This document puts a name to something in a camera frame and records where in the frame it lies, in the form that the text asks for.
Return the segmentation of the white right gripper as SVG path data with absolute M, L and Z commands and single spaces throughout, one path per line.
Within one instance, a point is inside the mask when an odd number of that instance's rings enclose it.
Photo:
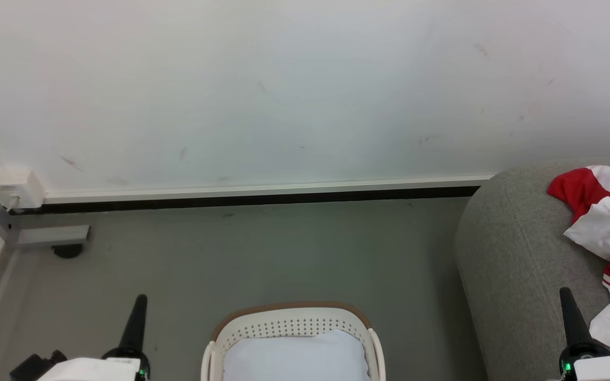
M 610 380 L 610 350 L 588 330 L 569 287 L 559 290 L 567 346 L 560 354 L 560 380 Z

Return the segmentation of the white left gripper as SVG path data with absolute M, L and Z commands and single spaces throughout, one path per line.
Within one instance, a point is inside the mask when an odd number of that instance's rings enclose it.
M 147 305 L 145 294 L 136 297 L 119 345 L 106 352 L 102 359 L 62 361 L 39 380 L 150 380 L 151 366 L 143 352 Z

